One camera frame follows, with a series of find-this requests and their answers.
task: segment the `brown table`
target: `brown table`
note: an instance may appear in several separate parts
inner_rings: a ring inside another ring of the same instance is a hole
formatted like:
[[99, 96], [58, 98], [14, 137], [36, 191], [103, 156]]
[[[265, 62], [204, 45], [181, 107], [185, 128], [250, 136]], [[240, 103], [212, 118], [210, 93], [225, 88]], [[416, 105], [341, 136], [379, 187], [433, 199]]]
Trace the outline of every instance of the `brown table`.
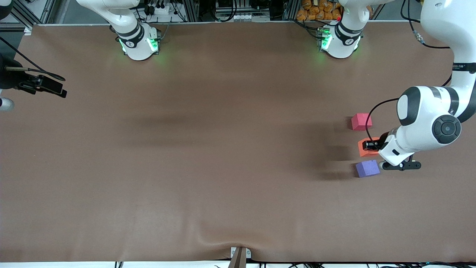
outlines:
[[[419, 171], [355, 178], [355, 113], [440, 85], [450, 50], [371, 23], [346, 60], [292, 23], [171, 26], [134, 62], [107, 27], [35, 27], [20, 50], [67, 99], [7, 91], [0, 261], [475, 261], [476, 120]], [[438, 44], [426, 35], [426, 41]], [[398, 125], [395, 104], [371, 132]]]

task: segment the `purple cube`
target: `purple cube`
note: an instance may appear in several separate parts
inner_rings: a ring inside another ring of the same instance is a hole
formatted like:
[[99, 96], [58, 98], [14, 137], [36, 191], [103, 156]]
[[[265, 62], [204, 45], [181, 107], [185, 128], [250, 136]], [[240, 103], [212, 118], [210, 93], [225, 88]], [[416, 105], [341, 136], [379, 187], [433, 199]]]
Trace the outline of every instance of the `purple cube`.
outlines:
[[359, 178], [365, 178], [380, 174], [377, 160], [363, 161], [356, 164]]

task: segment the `red cube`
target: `red cube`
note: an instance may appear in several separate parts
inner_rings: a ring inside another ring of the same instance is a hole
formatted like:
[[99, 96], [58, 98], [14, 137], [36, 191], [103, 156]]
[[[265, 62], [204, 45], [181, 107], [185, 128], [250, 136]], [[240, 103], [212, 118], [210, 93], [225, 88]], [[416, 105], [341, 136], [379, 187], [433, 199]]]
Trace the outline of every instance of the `red cube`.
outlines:
[[[365, 121], [367, 121], [368, 113], [357, 113], [352, 117], [352, 130], [363, 131], [365, 130]], [[372, 118], [368, 119], [367, 126], [372, 126]]]

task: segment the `white cylinder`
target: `white cylinder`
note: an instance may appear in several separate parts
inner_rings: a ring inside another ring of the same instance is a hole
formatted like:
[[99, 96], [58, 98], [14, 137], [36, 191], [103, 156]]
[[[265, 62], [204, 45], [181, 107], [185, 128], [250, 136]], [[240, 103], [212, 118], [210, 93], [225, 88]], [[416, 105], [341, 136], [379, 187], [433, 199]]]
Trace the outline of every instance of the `white cylinder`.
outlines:
[[13, 110], [15, 103], [11, 99], [0, 98], [0, 111], [9, 112]]

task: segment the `orange block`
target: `orange block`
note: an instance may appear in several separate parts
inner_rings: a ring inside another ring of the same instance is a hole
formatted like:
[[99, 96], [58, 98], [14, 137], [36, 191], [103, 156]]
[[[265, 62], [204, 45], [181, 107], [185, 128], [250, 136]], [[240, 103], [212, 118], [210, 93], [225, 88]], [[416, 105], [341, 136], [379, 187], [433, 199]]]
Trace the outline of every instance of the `orange block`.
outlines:
[[[380, 139], [379, 137], [372, 137], [372, 140], [374, 141], [378, 141], [378, 139]], [[365, 138], [363, 140], [361, 140], [360, 142], [358, 142], [358, 153], [360, 155], [360, 157], [369, 157], [369, 156], [374, 156], [374, 155], [378, 155], [378, 151], [366, 151], [364, 150], [364, 148], [362, 147], [362, 142], [364, 141], [368, 141], [369, 138]]]

